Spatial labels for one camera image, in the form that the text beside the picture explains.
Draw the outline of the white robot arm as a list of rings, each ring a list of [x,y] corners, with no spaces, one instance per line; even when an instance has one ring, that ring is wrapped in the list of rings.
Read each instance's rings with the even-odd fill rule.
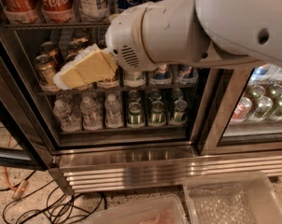
[[[72,90],[110,79],[118,68],[153,71],[162,64],[198,68],[282,67],[282,0],[162,0],[130,7],[54,76]]]

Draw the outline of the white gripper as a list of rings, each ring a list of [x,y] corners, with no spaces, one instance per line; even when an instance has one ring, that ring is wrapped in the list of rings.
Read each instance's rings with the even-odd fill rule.
[[[143,17],[148,4],[130,7],[112,20],[106,31],[106,45],[119,66],[128,72],[153,71],[157,68],[146,51],[143,36]],[[111,79],[117,65],[109,54],[96,44],[81,51],[53,77],[54,84],[66,91]]]

